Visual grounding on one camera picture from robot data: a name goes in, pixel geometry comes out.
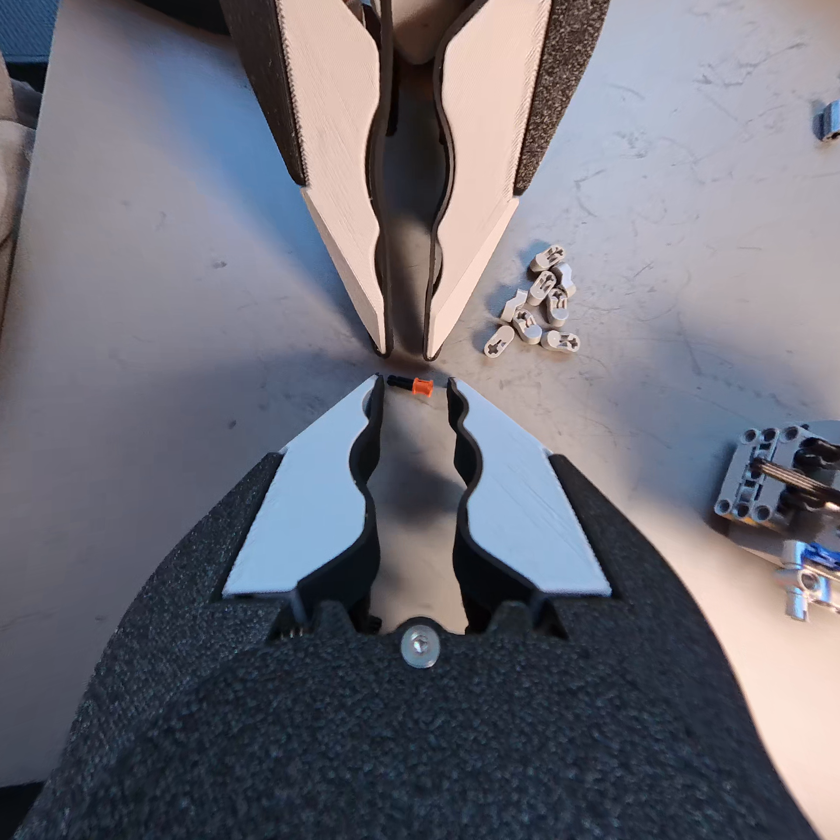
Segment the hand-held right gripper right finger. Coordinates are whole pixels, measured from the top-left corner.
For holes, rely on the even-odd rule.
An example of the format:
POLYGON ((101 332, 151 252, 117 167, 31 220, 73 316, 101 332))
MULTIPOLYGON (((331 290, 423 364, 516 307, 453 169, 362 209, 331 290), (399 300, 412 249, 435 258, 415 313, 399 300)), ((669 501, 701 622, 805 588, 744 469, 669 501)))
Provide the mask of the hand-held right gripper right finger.
POLYGON ((454 465, 465 483, 453 568, 468 634, 515 602, 541 624, 554 597, 613 596, 590 540, 536 437, 456 377, 447 383, 454 465))

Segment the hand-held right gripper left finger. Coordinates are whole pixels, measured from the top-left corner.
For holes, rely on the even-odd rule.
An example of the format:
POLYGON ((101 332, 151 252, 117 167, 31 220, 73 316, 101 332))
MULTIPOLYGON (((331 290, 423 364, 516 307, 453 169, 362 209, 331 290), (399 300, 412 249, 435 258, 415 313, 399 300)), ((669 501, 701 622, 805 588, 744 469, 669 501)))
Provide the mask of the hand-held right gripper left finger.
POLYGON ((228 600, 288 604, 309 624, 323 602, 370 606, 381 561, 368 487, 381 450, 384 377, 375 374, 295 436, 222 589, 228 600))

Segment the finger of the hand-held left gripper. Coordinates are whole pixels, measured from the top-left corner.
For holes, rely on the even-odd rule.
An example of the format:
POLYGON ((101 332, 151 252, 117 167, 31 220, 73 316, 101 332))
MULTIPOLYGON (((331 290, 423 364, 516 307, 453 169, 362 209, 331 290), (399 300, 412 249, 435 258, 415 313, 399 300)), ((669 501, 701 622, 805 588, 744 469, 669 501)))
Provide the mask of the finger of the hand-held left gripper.
POLYGON ((301 194, 365 329, 388 353, 375 251, 380 223, 367 181, 381 102, 380 51, 341 1, 276 2, 297 125, 301 194))
POLYGON ((434 60, 444 195, 432 228, 423 356, 437 358, 519 199, 515 179, 551 1, 472 2, 434 60))

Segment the pile of grey connector pieces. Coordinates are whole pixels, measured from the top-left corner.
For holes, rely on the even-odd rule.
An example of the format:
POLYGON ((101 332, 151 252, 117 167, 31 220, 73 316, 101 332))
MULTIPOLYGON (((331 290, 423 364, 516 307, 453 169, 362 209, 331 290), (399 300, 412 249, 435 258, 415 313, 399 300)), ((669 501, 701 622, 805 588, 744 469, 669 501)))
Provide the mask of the pile of grey connector pieces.
POLYGON ((576 292, 565 248, 550 245, 541 250, 531 259, 528 270, 530 285, 518 289, 505 302, 499 325, 484 345, 488 359, 498 358, 514 340, 564 355, 575 355, 581 348, 580 338, 565 330, 576 292))

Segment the grey toy brick assembly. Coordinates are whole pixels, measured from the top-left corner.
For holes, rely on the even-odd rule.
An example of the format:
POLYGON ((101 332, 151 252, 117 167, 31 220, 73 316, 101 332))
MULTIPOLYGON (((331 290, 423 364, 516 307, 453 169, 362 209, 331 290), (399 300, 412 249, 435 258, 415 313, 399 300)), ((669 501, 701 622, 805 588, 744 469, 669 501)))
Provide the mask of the grey toy brick assembly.
POLYGON ((785 613, 839 612, 839 422, 750 427, 740 436, 714 505, 728 537, 772 563, 785 613))

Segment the blue-grey chair seat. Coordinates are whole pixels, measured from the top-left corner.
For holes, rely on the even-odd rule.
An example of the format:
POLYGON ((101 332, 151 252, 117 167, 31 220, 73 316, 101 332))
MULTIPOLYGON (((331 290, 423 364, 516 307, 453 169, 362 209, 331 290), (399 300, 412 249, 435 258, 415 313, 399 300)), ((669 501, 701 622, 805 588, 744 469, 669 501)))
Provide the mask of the blue-grey chair seat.
POLYGON ((1 1, 1 51, 6 63, 49 60, 60 1, 1 1))

